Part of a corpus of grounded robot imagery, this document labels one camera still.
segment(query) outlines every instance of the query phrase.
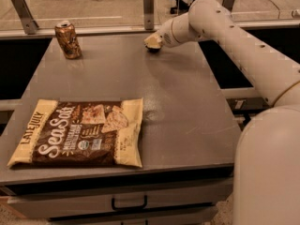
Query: brown snack package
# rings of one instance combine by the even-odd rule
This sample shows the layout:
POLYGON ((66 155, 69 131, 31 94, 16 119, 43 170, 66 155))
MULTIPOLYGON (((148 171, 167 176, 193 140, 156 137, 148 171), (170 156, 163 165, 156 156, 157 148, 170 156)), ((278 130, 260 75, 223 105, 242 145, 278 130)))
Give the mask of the brown snack package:
POLYGON ((142 99, 103 102, 39 100, 8 166, 30 163, 141 167, 138 138, 142 118, 142 99))

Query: black handle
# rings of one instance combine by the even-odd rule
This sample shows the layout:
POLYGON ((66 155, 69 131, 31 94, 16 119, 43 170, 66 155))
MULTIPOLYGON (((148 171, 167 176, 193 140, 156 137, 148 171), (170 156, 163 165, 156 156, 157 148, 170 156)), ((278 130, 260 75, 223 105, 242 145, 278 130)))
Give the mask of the black handle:
POLYGON ((146 221, 144 222, 144 225, 148 225, 148 224, 149 224, 149 223, 148 223, 148 220, 146 220, 146 221))
POLYGON ((112 209, 114 211, 117 211, 117 212, 124 212, 124 211, 135 211, 135 210, 141 210, 141 209, 144 209, 148 203, 148 198, 147 196, 143 196, 143 204, 140 205, 140 206, 129 206, 129 207, 116 207, 114 205, 115 203, 115 199, 112 198, 112 209))

